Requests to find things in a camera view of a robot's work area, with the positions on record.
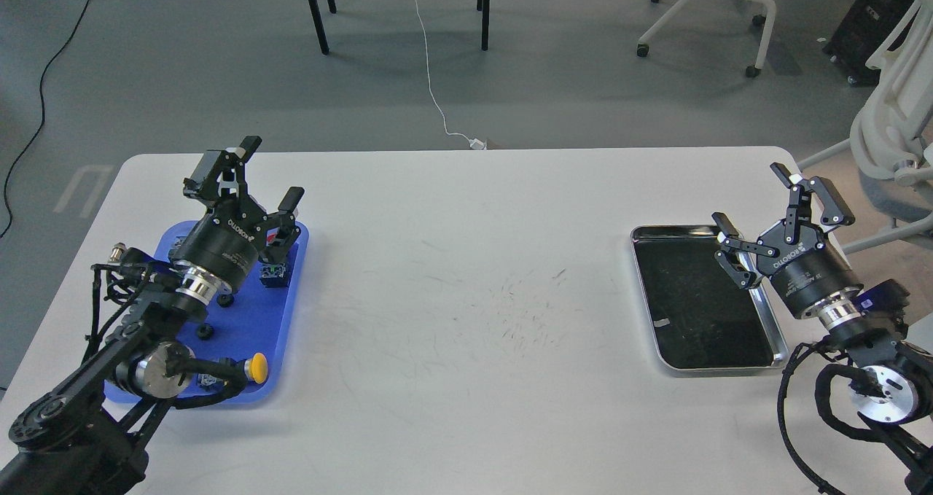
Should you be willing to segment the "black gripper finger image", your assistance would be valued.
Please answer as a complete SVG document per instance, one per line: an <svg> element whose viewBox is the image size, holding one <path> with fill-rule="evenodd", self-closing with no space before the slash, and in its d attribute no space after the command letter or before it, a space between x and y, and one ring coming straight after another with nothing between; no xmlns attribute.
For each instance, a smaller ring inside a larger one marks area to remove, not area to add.
<svg viewBox="0 0 933 495"><path fill-rule="evenodd" d="M237 205L246 202L246 163L259 149L259 136L246 136L233 149L210 149L203 153L191 176L183 180L183 194L214 208L224 200L234 199Z"/></svg>
<svg viewBox="0 0 933 495"><path fill-rule="evenodd" d="M856 221L829 179L793 175L783 163L771 163L770 169L789 190L789 205L782 220L784 243L824 242L833 230Z"/></svg>
<svg viewBox="0 0 933 495"><path fill-rule="evenodd" d="M291 246L297 241L301 230L296 226L294 210L305 190L301 187L290 187L284 194L278 210L268 214L262 222L263 238L267 240L264 252L289 252Z"/></svg>
<svg viewBox="0 0 933 495"><path fill-rule="evenodd" d="M735 228L724 213L714 212L711 217L720 231L720 235L717 236L719 251L714 254L714 259L739 289L757 288L761 282L761 273L757 272L754 267L747 268L743 265L738 254L746 252L774 258L778 253L778 249L767 246L765 243L749 243L740 239L739 230Z"/></svg>

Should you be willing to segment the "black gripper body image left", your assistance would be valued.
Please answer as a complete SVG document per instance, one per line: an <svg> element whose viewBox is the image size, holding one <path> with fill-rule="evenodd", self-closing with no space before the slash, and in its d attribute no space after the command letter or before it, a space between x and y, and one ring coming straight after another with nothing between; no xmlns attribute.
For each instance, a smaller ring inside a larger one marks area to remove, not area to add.
<svg viewBox="0 0 933 495"><path fill-rule="evenodd" d="M222 282L227 292L239 292L267 245L262 222L267 214L250 203L220 203L189 231L171 255L176 267L198 267Z"/></svg>

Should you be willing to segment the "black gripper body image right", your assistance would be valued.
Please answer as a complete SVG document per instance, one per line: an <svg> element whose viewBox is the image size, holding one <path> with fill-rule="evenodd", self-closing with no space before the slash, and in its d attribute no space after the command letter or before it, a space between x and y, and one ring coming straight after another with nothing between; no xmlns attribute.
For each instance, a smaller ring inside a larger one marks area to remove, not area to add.
<svg viewBox="0 0 933 495"><path fill-rule="evenodd" d="M757 272L767 277L794 318L812 315L813 306L831 295L857 295L862 283L851 266L813 224L800 226L800 238L786 242L784 223L774 223L761 236L764 248L774 257L757 256Z"/></svg>

